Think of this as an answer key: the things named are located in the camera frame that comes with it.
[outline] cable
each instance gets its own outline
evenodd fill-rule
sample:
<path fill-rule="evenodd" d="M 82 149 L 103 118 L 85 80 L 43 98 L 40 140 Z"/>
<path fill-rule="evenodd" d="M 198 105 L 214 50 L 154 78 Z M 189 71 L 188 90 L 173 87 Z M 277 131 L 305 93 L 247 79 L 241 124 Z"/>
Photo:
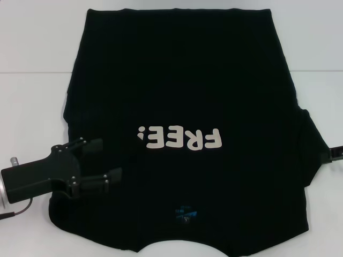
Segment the cable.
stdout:
<path fill-rule="evenodd" d="M 33 199 L 31 198 L 30 199 L 30 202 L 28 203 L 28 205 L 25 207 L 25 209 L 15 213 L 15 212 L 11 212 L 11 213 L 3 213 L 3 214 L 0 214 L 0 220 L 4 220 L 6 218 L 11 218 L 11 217 L 14 217 L 14 216 L 17 216 L 19 214 L 22 214 L 23 212 L 25 212 L 28 208 L 30 208 L 31 204 L 32 204 L 32 201 Z"/>
<path fill-rule="evenodd" d="M 26 211 L 28 208 L 30 208 L 31 204 L 32 204 L 32 201 L 33 201 L 33 198 L 30 199 L 30 202 L 28 203 L 28 205 L 25 207 L 24 210 L 21 210 L 17 213 L 14 213 L 16 216 L 19 215 L 19 214 L 22 214 L 24 211 Z"/>

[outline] metal cylinder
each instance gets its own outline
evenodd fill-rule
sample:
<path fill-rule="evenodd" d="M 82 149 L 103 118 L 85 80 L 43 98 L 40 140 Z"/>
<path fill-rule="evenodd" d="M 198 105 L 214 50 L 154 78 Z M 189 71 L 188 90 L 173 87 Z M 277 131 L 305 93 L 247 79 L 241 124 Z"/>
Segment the metal cylinder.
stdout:
<path fill-rule="evenodd" d="M 16 157 L 11 158 L 11 163 L 13 167 L 19 165 L 18 159 Z"/>
<path fill-rule="evenodd" d="M 10 161 L 13 167 L 19 165 L 18 159 L 16 157 L 12 157 Z M 9 204 L 9 201 L 6 194 L 4 180 L 2 179 L 2 175 L 0 173 L 0 207 L 3 207 L 4 209 L 6 209 L 8 204 Z"/>
<path fill-rule="evenodd" d="M 9 201 L 6 195 L 4 180 L 2 179 L 2 175 L 0 173 L 0 209 L 1 208 L 6 209 L 8 204 L 9 204 Z"/>

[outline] white surface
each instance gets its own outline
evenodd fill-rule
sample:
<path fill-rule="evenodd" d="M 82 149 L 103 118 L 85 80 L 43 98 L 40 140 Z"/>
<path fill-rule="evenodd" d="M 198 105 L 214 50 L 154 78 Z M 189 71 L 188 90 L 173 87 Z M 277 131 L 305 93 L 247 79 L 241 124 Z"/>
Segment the white surface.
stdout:
<path fill-rule="evenodd" d="M 300 106 L 307 108 L 330 147 L 343 144 L 343 72 L 295 72 Z M 69 74 L 0 74 L 0 169 L 10 157 L 20 163 L 44 158 L 67 141 L 62 120 Z M 341 257 L 343 255 L 343 162 L 321 168 L 307 190 L 310 231 L 256 256 Z M 48 217 L 49 195 L 35 198 L 22 215 L 0 221 L 1 256 L 201 256 L 224 254 L 205 245 L 174 241 L 140 253 L 98 245 L 56 228 Z M 21 210 L 26 202 L 10 206 Z"/>
<path fill-rule="evenodd" d="M 1 0 L 0 169 L 44 158 L 67 141 L 62 119 L 70 72 L 87 9 L 271 8 L 291 70 L 343 70 L 342 1 L 281 0 Z M 299 104 L 310 111 L 329 147 L 343 145 L 343 72 L 292 72 Z M 119 251 L 56 228 L 50 195 L 35 198 L 22 215 L 0 221 L 0 256 L 225 256 L 205 245 L 171 241 L 140 253 Z M 307 189 L 310 231 L 258 257 L 343 256 L 343 161 L 321 168 Z M 11 205 L 23 209 L 27 202 Z"/>
<path fill-rule="evenodd" d="M 290 70 L 343 70 L 341 0 L 2 0 L 0 71 L 68 72 L 86 11 L 271 9 Z"/>

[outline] robotic arm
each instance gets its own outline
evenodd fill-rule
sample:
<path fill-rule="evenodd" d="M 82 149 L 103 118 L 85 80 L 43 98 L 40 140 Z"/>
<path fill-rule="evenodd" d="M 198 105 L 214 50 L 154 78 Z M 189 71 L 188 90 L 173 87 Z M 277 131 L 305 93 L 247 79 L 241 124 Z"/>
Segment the robotic arm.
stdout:
<path fill-rule="evenodd" d="M 111 185 L 120 182 L 121 168 L 88 177 L 81 177 L 80 172 L 79 160 L 88 154 L 102 152 L 102 147 L 102 139 L 88 142 L 79 138 L 65 145 L 53 146 L 51 154 L 39 161 L 19 165 L 17 159 L 12 158 L 13 167 L 1 171 L 0 205 L 5 207 L 7 203 L 55 191 L 63 192 L 70 198 L 108 193 Z M 19 213 L 0 214 L 0 220 Z"/>

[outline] blue logo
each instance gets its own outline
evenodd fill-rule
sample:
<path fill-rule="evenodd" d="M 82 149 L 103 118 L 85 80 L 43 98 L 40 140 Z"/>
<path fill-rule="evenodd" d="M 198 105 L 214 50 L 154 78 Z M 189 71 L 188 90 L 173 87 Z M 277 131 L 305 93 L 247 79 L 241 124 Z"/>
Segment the blue logo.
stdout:
<path fill-rule="evenodd" d="M 191 220 L 197 217 L 197 211 L 194 211 L 191 206 L 181 206 L 175 210 L 176 222 L 181 224 L 189 224 Z"/>

